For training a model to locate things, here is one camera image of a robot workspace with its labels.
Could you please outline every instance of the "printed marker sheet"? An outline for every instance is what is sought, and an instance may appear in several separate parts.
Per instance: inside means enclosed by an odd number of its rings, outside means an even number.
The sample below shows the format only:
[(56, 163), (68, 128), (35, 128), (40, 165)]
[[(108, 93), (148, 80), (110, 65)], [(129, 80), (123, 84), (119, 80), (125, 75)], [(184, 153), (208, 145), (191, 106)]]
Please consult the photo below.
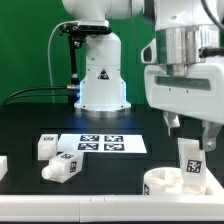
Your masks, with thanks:
[(62, 134), (58, 152), (147, 153), (141, 135)]

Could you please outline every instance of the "black tabletop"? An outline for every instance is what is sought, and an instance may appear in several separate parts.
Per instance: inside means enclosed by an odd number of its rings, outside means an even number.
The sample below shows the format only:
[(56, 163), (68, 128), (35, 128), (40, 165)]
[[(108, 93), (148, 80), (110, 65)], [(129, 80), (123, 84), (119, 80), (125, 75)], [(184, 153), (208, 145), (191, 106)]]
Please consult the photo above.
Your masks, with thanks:
[[(185, 137), (199, 137), (201, 122), (182, 118)], [(75, 115), (67, 104), (9, 104), (0, 110), (0, 155), (8, 157), (8, 173), (0, 182), (7, 195), (139, 195), (144, 173), (157, 167), (178, 167), (177, 142), (168, 136), (162, 112), (133, 105), (129, 115), (97, 119)], [(82, 171), (65, 183), (44, 180), (48, 165), (37, 159), (42, 134), (142, 135), (147, 154), (85, 153)], [(207, 165), (223, 183), (223, 133)]]

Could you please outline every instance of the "black cable connector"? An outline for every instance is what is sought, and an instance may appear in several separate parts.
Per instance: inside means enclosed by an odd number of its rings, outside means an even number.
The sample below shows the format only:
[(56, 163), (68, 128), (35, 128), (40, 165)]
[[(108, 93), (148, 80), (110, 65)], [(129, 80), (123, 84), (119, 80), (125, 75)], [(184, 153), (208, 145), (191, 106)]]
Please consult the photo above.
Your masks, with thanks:
[(199, 50), (200, 58), (224, 56), (224, 47), (220, 48), (201, 48)]

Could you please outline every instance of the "white rectangular block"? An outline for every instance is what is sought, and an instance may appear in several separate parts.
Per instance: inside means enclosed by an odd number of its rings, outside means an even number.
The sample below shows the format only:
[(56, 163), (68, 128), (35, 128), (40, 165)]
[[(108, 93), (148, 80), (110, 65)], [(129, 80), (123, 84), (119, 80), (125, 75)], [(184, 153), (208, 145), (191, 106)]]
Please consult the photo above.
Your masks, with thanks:
[(57, 134), (43, 134), (38, 142), (38, 160), (49, 160), (57, 155)]

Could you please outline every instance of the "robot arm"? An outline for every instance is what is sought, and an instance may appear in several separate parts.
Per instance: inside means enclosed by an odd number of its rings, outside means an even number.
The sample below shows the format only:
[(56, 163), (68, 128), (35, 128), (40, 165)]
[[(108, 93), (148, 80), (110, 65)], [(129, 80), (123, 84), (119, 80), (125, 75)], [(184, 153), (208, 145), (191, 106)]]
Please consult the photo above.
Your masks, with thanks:
[(106, 19), (136, 15), (142, 0), (63, 0), (63, 4), (76, 21), (63, 26), (62, 33), (69, 34), (70, 46), (76, 49), (86, 43), (86, 75), (75, 112), (101, 118), (128, 112), (131, 105), (120, 74), (121, 42)]
[[(224, 59), (201, 58), (200, 49), (219, 48), (219, 29), (201, 0), (153, 2), (156, 38), (142, 53), (143, 61), (150, 64), (150, 59), (155, 59), (153, 63), (157, 64), (145, 70), (148, 102), (165, 111), (170, 129), (178, 128), (178, 114), (203, 120), (203, 149), (214, 150), (215, 138), (224, 124)], [(206, 2), (213, 17), (222, 19), (223, 1)]]

